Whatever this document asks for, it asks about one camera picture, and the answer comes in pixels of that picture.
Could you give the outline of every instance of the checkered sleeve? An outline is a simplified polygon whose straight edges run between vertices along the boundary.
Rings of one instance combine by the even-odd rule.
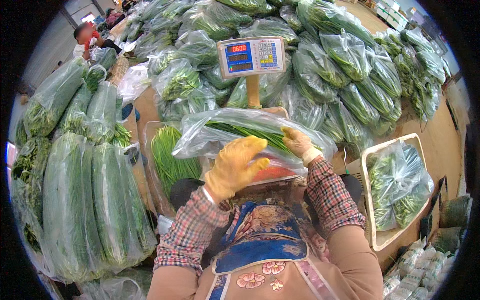
[[[307,193],[326,234],[345,225],[364,227],[365,217],[341,178],[332,171],[332,165],[323,158],[309,164]]]
[[[187,204],[178,210],[170,230],[160,236],[153,271],[167,265],[186,266],[200,276],[200,260],[212,233],[227,225],[229,213],[209,201],[202,186],[192,192]]]

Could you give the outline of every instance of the woman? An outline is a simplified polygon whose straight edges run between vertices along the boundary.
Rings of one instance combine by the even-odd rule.
[[[220,151],[205,185],[160,236],[149,300],[382,298],[382,272],[364,237],[364,216],[309,137],[282,131],[285,145],[308,167],[306,192],[328,235],[329,255],[319,249],[321,238],[287,208],[246,202],[231,212],[222,203],[269,163],[259,158],[248,164],[267,146],[249,136]],[[203,270],[202,255],[230,213],[221,239],[225,249]]]

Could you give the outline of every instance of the scale pole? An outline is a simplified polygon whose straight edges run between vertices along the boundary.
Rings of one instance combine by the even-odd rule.
[[[260,105],[260,95],[258,92],[259,75],[250,75],[246,77],[247,80],[247,98],[248,108],[262,108]]]

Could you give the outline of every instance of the yellow rubber glove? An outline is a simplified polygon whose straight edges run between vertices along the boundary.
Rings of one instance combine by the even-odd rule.
[[[310,138],[306,134],[285,126],[280,129],[284,134],[282,138],[283,143],[293,154],[302,159],[305,167],[317,156],[320,155],[323,157],[323,153],[313,146]]]
[[[215,166],[205,174],[205,188],[216,203],[233,197],[253,180],[258,171],[268,166],[268,158],[259,158],[248,165],[267,144],[267,140],[251,135],[233,140],[220,150]]]

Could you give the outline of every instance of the pink flower print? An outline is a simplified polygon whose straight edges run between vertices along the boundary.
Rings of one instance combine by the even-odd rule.
[[[277,275],[285,269],[285,262],[267,262],[262,265],[262,272],[266,275]]]
[[[270,286],[273,288],[273,291],[276,292],[283,288],[283,282],[275,279],[274,281],[270,282]]]
[[[250,273],[240,275],[237,285],[241,288],[249,289],[259,287],[264,282],[265,276],[251,271]]]

